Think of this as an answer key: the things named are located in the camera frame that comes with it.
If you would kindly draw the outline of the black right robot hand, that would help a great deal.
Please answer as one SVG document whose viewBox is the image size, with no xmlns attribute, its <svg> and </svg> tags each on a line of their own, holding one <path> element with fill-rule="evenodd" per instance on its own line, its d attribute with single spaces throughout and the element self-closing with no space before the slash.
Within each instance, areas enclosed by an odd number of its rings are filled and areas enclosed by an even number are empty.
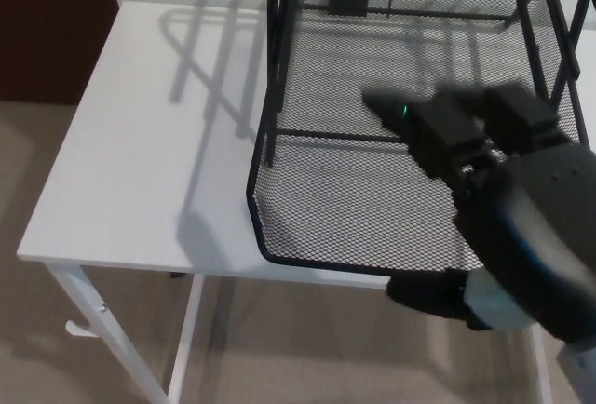
<svg viewBox="0 0 596 404">
<path fill-rule="evenodd" d="M 363 103 L 451 191 L 483 266 L 553 337 L 595 336 L 595 155 L 518 83 L 444 86 L 427 99 L 365 88 Z"/>
</svg>

